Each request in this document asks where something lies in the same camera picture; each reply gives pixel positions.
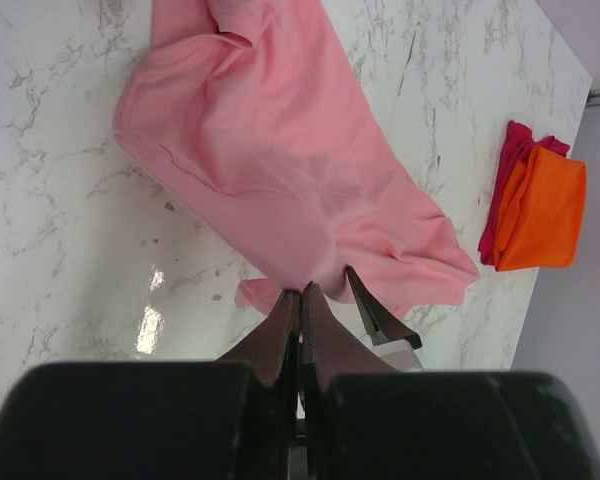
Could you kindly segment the pink t-shirt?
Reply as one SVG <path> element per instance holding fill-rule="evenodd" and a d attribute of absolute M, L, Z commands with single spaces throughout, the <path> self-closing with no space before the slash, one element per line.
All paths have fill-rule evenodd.
<path fill-rule="evenodd" d="M 394 155 L 318 1 L 157 1 L 149 52 L 113 119 L 118 145 L 259 270 L 239 305 L 283 289 L 394 314 L 458 305 L 478 271 Z"/>

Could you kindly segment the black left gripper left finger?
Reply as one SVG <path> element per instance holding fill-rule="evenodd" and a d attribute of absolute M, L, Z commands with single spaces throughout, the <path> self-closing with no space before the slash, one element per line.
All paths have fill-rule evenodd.
<path fill-rule="evenodd" d="M 0 479 L 284 479 L 299 300 L 213 362 L 28 371 L 0 409 Z"/>

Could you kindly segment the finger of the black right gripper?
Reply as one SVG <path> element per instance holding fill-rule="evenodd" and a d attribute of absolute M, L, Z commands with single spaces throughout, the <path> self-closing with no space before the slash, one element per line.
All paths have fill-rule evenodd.
<path fill-rule="evenodd" d="M 419 334 L 394 316 L 366 288 L 352 266 L 348 265 L 345 272 L 365 330 L 374 345 L 406 341 L 413 350 L 418 350 L 423 346 Z"/>

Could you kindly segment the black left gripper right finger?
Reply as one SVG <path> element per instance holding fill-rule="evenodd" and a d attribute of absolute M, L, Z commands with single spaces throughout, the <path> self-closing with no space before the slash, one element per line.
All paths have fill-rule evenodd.
<path fill-rule="evenodd" d="M 302 295 L 320 479 L 600 479 L 577 402 L 541 372 L 391 369 Z"/>

